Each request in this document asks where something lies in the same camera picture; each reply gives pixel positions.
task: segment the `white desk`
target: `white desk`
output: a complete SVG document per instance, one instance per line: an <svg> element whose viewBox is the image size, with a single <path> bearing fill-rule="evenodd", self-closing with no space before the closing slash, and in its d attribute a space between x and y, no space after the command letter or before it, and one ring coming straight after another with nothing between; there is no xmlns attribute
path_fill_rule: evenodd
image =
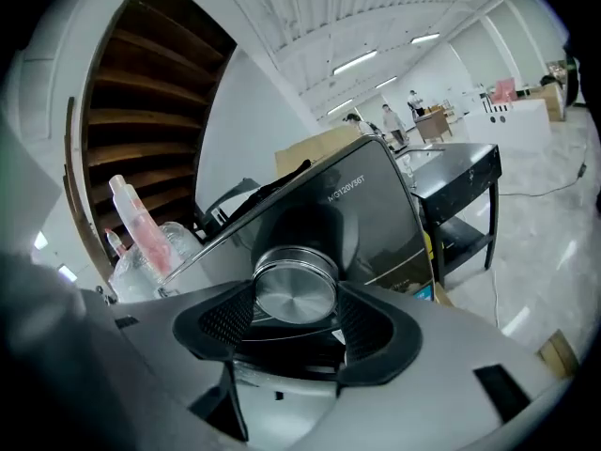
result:
<svg viewBox="0 0 601 451"><path fill-rule="evenodd" d="M551 140L545 101L514 101L506 105L507 111L487 113L482 108L464 116L470 142L497 144L501 151L542 151Z"/></svg>

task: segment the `table shelf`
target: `table shelf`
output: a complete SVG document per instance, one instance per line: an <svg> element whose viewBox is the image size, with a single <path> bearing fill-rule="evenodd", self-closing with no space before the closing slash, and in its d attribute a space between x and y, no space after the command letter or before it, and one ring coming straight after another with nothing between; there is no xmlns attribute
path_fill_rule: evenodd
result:
<svg viewBox="0 0 601 451"><path fill-rule="evenodd" d="M445 273L465 264L493 240L490 234L483 234L458 217L452 217L441 225L439 232L444 246Z"/></svg>

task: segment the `black side table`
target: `black side table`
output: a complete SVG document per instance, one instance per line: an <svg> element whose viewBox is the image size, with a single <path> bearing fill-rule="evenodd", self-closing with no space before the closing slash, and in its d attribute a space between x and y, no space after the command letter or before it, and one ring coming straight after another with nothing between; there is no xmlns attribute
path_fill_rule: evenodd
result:
<svg viewBox="0 0 601 451"><path fill-rule="evenodd" d="M416 187L411 193L420 201L422 224L432 241L435 280L444 286L445 275L485 246L488 269L495 252L499 219L499 148L489 144L436 144L408 147L401 156L406 153L410 153L414 163L425 162L414 172ZM487 234L455 217L485 191L490 195Z"/></svg>

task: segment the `wooden staircase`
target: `wooden staircase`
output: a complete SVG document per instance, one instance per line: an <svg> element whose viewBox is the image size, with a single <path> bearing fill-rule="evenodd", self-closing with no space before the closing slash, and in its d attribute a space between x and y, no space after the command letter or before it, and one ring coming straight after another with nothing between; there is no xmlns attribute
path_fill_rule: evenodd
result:
<svg viewBox="0 0 601 451"><path fill-rule="evenodd" d="M192 0L127 0L86 88L86 193L104 250L113 229L131 238L108 180L121 174L157 224L191 228L198 159L210 106L236 43Z"/></svg>

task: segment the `clear plastic bag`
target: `clear plastic bag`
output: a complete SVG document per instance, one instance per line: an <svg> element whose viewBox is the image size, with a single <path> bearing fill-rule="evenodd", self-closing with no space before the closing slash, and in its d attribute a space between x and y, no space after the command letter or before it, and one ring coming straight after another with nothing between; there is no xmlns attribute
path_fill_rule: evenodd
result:
<svg viewBox="0 0 601 451"><path fill-rule="evenodd" d="M160 229L184 261L202 249L192 232L177 222L167 222L161 225ZM152 301L177 294L176 290L167 292L162 289L161 282L161 276L146 260L136 244L130 247L117 262L115 271L109 278L109 284L120 303Z"/></svg>

